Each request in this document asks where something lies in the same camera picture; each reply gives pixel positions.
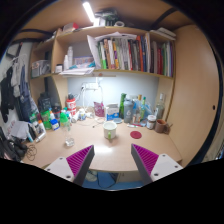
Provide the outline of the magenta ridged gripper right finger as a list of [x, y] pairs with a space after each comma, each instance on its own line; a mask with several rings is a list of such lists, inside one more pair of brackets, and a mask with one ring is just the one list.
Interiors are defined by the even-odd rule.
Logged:
[[182, 169], [182, 166], [167, 154], [158, 155], [136, 144], [131, 145], [131, 155], [144, 185], [155, 182]]

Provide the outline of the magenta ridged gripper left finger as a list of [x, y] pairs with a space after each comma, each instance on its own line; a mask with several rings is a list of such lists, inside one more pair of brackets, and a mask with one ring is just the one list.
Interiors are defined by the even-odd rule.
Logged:
[[90, 145], [67, 158], [57, 158], [45, 170], [82, 186], [94, 155], [94, 146]]

